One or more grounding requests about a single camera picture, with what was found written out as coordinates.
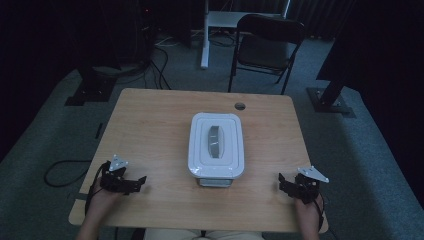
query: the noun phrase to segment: white desk leg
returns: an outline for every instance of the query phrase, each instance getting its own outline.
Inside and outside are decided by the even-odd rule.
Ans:
[[[204,27],[204,37],[203,37],[203,51],[202,51],[202,63],[200,67],[202,69],[207,69],[209,65],[209,0],[205,0],[205,27]]]

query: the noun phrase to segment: gray carpet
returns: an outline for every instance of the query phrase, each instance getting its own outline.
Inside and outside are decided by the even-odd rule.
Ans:
[[[214,40],[231,43],[227,38]],[[191,49],[163,44],[169,54],[164,76],[172,89],[225,92],[232,48],[212,45],[209,68],[200,69],[201,45]],[[338,239],[423,239],[424,213],[406,183],[381,133],[360,95],[343,89],[342,97],[356,118],[336,113],[317,113],[306,88],[323,88],[328,82],[316,75],[331,48],[331,42],[306,40],[299,50],[286,95],[293,98],[307,150],[313,165],[330,178],[323,184],[328,222]],[[165,55],[155,51],[161,68]],[[90,160],[100,139],[99,124],[107,124],[123,88],[156,88],[158,73],[118,80],[109,102],[65,107],[81,78],[71,72],[52,92],[37,117],[0,164],[0,239],[73,239],[77,226],[68,215],[82,180],[63,188],[43,182],[47,168],[66,159]],[[233,92],[279,94],[273,76],[240,71]],[[65,164],[49,175],[52,182],[66,182],[89,166]],[[130,239],[133,229],[120,229],[118,239]],[[113,239],[114,229],[104,227],[101,239]],[[300,239],[297,233],[264,233],[267,240]],[[322,239],[336,239],[330,231]]]

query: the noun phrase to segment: container lid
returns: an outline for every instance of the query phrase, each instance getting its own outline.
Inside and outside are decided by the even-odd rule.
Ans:
[[[197,178],[235,179],[241,176],[244,171],[244,147],[241,121],[237,115],[194,115],[188,168]]]

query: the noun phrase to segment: wooden table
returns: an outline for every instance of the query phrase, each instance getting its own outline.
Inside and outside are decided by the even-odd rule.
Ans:
[[[245,104],[242,111],[236,103]],[[245,171],[229,188],[198,185],[188,167],[193,116],[234,113],[241,119]],[[80,192],[114,154],[129,161],[124,177],[147,175],[140,193],[123,196],[106,225],[203,230],[298,231],[293,199],[278,190],[278,173],[294,181],[310,166],[292,100],[281,95],[125,89],[116,104]],[[72,224],[84,219],[76,200]],[[322,232],[328,229],[325,221]]]

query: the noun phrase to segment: person's leg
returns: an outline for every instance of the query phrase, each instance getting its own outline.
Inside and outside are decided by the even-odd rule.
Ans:
[[[144,240],[192,240],[200,230],[147,228]]]
[[[214,240],[264,240],[261,232],[207,231],[206,237]]]

